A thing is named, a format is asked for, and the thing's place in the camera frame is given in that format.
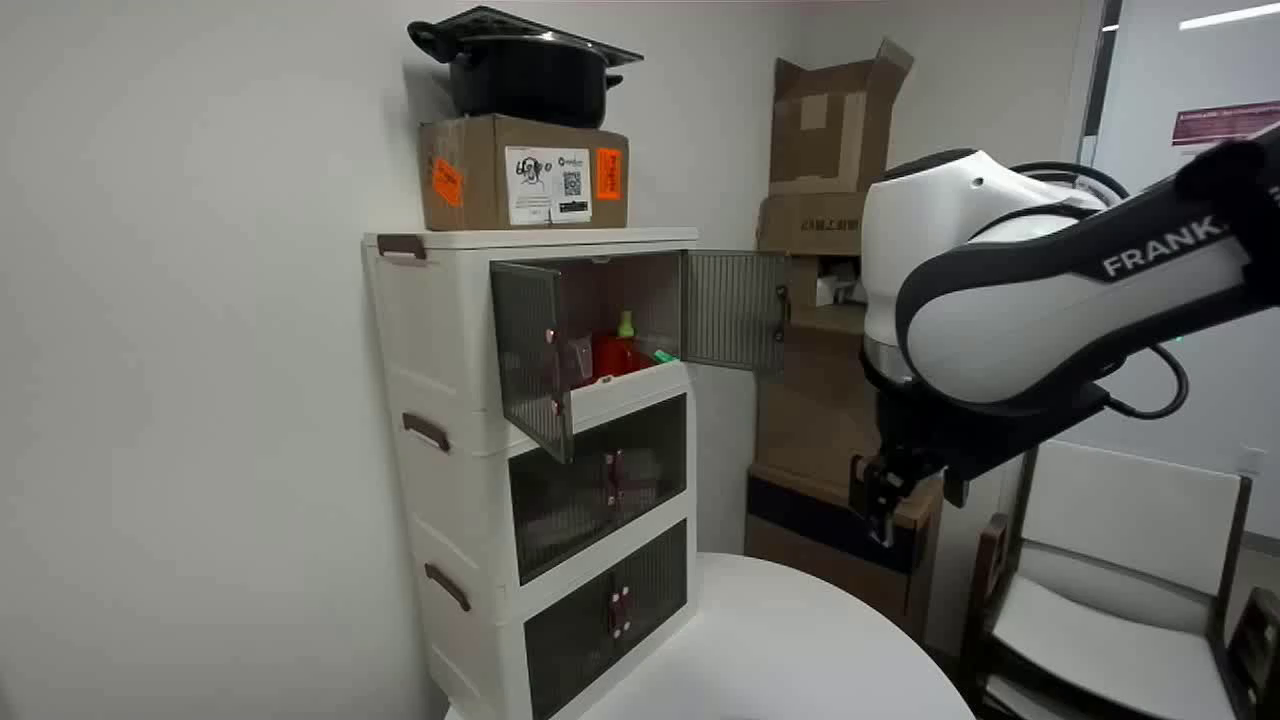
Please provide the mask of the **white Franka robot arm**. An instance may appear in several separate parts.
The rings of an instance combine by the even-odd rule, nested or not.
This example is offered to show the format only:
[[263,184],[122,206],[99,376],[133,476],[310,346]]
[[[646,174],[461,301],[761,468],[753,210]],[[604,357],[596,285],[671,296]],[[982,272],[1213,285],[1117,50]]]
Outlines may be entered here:
[[989,468],[1107,410],[1106,379],[1280,301],[1280,132],[1224,140],[1145,193],[1066,164],[932,152],[862,217],[862,368],[878,450],[848,505],[873,540],[930,476]]

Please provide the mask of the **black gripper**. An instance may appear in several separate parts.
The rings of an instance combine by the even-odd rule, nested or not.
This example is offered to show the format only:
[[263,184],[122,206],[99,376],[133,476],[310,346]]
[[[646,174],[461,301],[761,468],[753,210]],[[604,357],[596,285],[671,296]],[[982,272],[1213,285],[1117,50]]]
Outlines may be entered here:
[[880,547],[898,544],[898,506],[921,484],[921,459],[884,443],[878,457],[851,459],[848,506],[864,520]]

